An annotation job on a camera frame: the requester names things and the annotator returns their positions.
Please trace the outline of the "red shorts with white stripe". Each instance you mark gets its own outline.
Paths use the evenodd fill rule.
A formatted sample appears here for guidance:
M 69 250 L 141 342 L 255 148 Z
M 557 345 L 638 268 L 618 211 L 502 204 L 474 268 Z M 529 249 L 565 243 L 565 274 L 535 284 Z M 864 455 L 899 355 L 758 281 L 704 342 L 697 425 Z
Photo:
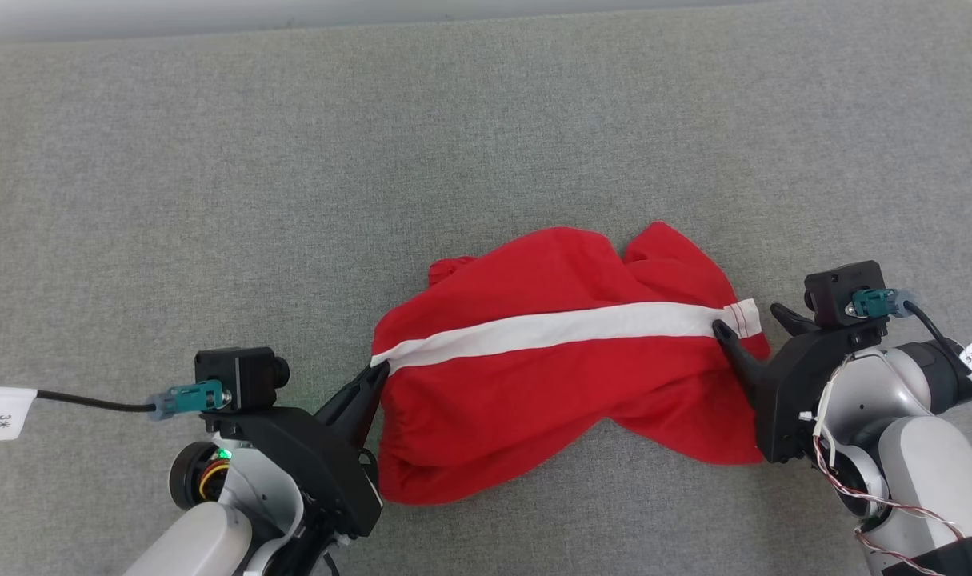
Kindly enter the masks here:
M 387 367 L 381 493 L 438 506 L 540 466 L 603 419 L 714 466 L 762 455 L 754 413 L 714 337 L 770 356 L 758 306 L 664 222 L 617 251 L 548 227 L 444 258 L 376 325 Z

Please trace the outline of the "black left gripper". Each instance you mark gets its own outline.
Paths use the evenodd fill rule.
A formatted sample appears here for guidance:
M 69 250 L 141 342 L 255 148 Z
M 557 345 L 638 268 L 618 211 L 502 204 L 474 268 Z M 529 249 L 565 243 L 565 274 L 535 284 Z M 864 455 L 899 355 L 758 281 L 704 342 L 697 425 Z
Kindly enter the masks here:
M 336 518 L 337 531 L 367 537 L 383 504 L 360 463 L 390 364 L 362 369 L 316 415 L 295 407 L 251 412 L 204 412 L 212 433 L 244 440 L 292 477 L 298 488 Z

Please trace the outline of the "grey fabric sofa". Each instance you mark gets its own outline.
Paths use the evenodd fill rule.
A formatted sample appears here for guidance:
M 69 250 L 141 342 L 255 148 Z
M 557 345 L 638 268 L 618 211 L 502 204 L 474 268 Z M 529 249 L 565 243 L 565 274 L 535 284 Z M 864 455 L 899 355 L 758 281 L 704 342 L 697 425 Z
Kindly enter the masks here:
M 142 402 L 269 346 L 316 410 L 440 258 L 669 223 L 767 307 L 876 259 L 972 342 L 972 3 L 796 0 L 0 45 L 0 384 Z M 121 576 L 206 438 L 35 402 L 0 576 Z M 866 576 L 808 464 L 704 466 L 600 422 L 452 506 L 387 504 L 342 576 Z

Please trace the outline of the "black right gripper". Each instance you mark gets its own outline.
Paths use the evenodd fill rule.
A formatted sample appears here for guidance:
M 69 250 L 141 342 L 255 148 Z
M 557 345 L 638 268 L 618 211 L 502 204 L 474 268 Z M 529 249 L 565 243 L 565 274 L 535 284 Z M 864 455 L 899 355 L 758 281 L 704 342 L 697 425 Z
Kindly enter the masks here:
M 779 302 L 772 303 L 770 312 L 790 336 L 771 359 L 762 331 L 742 337 L 720 318 L 711 329 L 739 386 L 755 393 L 758 448 L 768 462 L 785 463 L 814 451 L 812 425 L 800 413 L 816 411 L 828 379 L 845 358 L 882 343 L 889 321 L 876 318 L 829 329 Z

